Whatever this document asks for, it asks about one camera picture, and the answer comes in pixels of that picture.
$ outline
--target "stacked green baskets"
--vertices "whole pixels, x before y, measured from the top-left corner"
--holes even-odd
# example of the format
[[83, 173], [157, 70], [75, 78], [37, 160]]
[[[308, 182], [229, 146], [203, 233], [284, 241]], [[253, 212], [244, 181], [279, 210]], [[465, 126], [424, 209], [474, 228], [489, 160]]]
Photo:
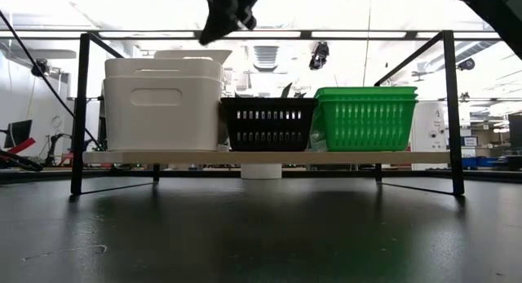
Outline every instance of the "stacked green baskets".
[[324, 87], [312, 120], [313, 150], [404, 151], [417, 104], [417, 87]]

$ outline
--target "wooden shelf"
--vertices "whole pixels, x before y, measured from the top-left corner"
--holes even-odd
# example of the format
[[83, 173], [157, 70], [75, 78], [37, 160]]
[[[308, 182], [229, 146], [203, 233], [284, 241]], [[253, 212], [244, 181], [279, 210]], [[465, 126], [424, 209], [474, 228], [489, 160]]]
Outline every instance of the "wooden shelf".
[[83, 153], [83, 161], [91, 164], [443, 164], [449, 163], [449, 153], [134, 151]]

